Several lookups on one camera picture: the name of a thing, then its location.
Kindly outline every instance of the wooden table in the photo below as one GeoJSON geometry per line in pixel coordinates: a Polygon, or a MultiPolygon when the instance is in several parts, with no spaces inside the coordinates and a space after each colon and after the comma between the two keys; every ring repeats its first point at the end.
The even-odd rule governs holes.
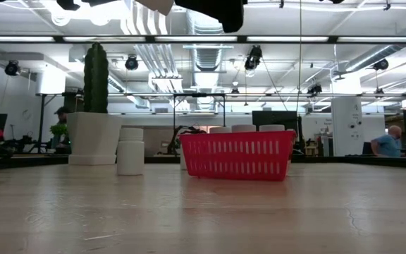
{"type": "Polygon", "coordinates": [[[406,169],[294,164],[282,183],[0,170],[1,253],[406,253],[406,169]]]}

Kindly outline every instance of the plastic basket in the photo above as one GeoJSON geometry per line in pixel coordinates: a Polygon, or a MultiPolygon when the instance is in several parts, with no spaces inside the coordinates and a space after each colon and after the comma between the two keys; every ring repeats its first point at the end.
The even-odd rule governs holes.
{"type": "Polygon", "coordinates": [[[189,175],[216,179],[283,181],[294,131],[180,136],[189,175]]]}

